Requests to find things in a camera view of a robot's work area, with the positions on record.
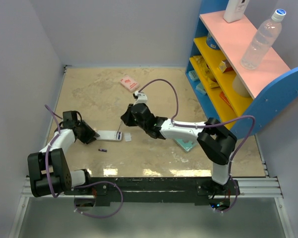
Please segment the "white remote control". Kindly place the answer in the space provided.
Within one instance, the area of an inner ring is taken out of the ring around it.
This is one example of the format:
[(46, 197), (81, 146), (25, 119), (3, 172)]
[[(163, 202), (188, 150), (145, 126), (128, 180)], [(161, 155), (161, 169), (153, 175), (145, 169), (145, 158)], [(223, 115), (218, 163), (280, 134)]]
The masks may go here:
[(97, 133), (100, 135), (97, 140), (117, 141), (116, 140), (117, 131), (114, 131), (114, 130), (99, 130)]

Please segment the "white battery cover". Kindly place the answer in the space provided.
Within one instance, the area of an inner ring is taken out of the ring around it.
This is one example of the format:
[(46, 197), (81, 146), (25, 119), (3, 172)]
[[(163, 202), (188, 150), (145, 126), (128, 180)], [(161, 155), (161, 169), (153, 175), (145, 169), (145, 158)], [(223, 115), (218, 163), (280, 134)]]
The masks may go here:
[(126, 132), (126, 133), (124, 134), (124, 138), (125, 138), (125, 141), (126, 141), (126, 142), (130, 142), (130, 141), (132, 141), (132, 136), (131, 136), (131, 134), (130, 134), (129, 132)]

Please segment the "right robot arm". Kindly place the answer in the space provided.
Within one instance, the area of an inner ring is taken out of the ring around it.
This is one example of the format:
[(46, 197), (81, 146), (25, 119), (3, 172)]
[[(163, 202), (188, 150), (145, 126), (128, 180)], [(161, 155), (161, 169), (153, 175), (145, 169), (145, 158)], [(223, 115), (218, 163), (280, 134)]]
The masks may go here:
[(217, 119), (209, 118), (206, 122), (185, 125), (183, 122), (155, 116), (145, 103), (129, 104), (120, 119), (126, 126), (138, 126), (153, 139), (197, 142), (213, 162), (212, 191), (222, 195), (229, 189), (229, 161), (237, 138)]

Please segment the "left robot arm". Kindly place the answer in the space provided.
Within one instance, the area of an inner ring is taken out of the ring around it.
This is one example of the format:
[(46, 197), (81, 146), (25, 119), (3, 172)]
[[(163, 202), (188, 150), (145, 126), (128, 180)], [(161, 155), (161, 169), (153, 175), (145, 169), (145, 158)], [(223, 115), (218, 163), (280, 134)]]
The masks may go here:
[(93, 182), (86, 169), (70, 171), (65, 155), (79, 140), (90, 144), (98, 134), (82, 119), (78, 111), (63, 112), (63, 121), (58, 124), (51, 141), (39, 152), (27, 158), (31, 192), (34, 197), (52, 195), (76, 188), (81, 194), (89, 194)]

